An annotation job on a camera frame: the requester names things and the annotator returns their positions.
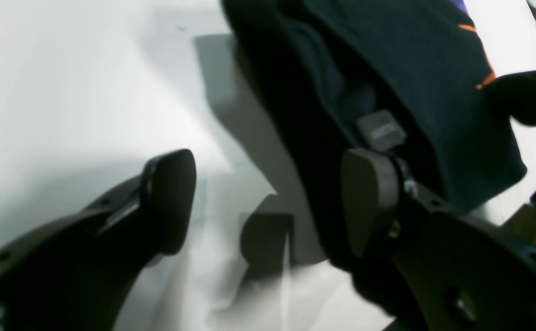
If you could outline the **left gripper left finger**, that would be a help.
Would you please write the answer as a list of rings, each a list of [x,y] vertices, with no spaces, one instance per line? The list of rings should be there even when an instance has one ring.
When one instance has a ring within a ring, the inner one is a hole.
[[[190,150],[161,154],[0,248],[0,331],[111,331],[142,270],[182,249],[196,181]]]

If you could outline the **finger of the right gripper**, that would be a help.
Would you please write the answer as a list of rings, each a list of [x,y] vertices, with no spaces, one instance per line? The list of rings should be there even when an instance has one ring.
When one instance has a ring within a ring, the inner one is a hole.
[[[525,126],[536,126],[536,71],[507,74],[484,87],[489,107]]]

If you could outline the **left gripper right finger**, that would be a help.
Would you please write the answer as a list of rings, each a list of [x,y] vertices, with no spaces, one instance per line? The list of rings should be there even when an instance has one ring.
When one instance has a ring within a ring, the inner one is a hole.
[[[453,209],[401,159],[348,149],[340,166],[348,243],[389,263],[429,331],[536,331],[536,245]]]

